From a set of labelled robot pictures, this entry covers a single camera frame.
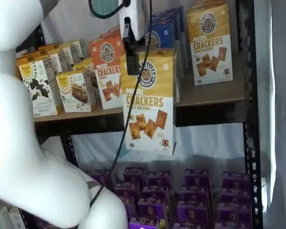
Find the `white gripper block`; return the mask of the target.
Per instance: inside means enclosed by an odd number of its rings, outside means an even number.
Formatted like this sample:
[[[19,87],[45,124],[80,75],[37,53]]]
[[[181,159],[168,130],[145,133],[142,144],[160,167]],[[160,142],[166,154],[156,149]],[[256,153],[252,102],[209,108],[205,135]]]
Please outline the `white gripper block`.
[[[147,9],[144,0],[131,0],[125,7],[119,0],[122,8],[119,10],[120,32],[126,56],[127,73],[139,74],[139,57],[136,53],[137,41],[147,32]]]

